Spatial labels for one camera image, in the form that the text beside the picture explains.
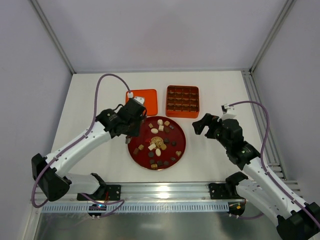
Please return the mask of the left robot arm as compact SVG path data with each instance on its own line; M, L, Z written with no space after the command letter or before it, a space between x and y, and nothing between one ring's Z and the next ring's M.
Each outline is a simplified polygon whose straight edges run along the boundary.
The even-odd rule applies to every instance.
M97 196L106 188L96 173L70 174L69 171L91 151L121 135L137 137L146 119L145 99L130 98L118 111L105 109L93 118L88 129L60 149L31 159L32 177L47 200L54 202L67 193Z

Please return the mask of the white block chocolate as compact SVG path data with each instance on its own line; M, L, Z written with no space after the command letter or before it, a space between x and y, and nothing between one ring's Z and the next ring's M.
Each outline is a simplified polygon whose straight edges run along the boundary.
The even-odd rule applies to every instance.
M156 147L157 147L156 144L155 144L155 143L152 143L151 145L149 145L148 149L149 149L150 151L152 151L152 150L155 149Z

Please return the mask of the orange box lid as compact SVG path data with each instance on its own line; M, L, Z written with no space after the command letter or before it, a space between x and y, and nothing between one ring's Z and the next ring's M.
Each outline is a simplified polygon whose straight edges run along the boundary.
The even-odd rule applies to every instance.
M135 89L131 90L133 97L144 98L146 116L152 117L158 114L158 95L155 89Z

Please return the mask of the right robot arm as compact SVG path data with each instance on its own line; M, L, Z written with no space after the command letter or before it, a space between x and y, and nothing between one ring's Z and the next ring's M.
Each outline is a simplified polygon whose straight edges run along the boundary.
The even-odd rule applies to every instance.
M320 232L319 205L307 203L265 165L262 154L245 141L236 119L220 120L207 113L192 126L197 135L208 128L205 137L217 140L240 169L225 180L229 192L259 209L283 240L308 240Z

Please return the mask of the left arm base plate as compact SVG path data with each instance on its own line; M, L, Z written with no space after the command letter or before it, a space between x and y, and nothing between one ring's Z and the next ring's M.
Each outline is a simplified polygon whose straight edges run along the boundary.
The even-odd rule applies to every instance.
M87 201L88 198L94 201L118 201L121 199L122 186L120 184L107 184L100 186L93 194L78 193L78 201Z

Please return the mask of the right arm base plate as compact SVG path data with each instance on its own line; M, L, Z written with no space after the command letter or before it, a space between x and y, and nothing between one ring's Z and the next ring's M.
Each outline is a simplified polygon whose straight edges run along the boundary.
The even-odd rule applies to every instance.
M210 183L208 185L211 200L240 200L236 186L231 183Z

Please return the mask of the metal tongs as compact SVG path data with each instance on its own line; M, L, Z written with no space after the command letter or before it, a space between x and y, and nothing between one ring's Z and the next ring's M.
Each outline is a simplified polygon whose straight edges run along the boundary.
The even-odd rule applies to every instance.
M125 143L126 143L127 145L131 142L131 140L132 140L132 137L131 137L131 136L127 135L127 136L125 137Z

